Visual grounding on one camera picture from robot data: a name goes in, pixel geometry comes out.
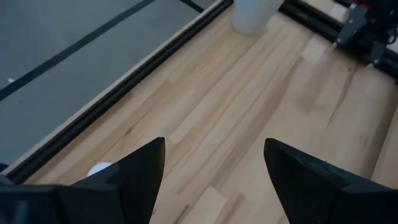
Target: white paper cup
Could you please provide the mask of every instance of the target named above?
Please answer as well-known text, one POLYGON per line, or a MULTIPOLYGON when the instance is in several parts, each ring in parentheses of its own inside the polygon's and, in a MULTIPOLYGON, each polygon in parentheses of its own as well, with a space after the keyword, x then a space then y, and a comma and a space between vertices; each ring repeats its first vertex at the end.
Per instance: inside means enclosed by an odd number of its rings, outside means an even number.
POLYGON ((245 35, 261 33, 284 0, 235 0, 232 24, 245 35))

